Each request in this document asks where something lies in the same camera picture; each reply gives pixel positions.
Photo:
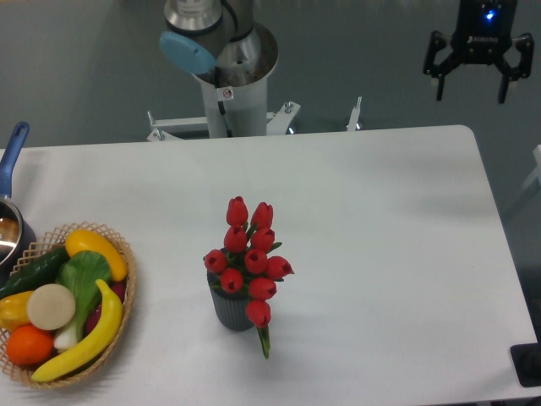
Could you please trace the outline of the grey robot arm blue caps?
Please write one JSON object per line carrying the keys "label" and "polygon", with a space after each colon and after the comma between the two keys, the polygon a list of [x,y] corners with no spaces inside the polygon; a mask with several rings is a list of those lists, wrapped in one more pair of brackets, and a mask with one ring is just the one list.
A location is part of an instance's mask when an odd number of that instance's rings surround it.
{"label": "grey robot arm blue caps", "polygon": [[[436,80],[439,96],[445,77],[463,64],[494,65],[501,72],[499,102],[511,82],[531,74],[534,40],[529,33],[511,37],[515,12],[514,1],[461,1],[454,33],[431,33],[423,72]],[[251,85],[276,66],[276,39],[254,21],[251,1],[168,1],[164,15],[161,51],[210,85]]]}

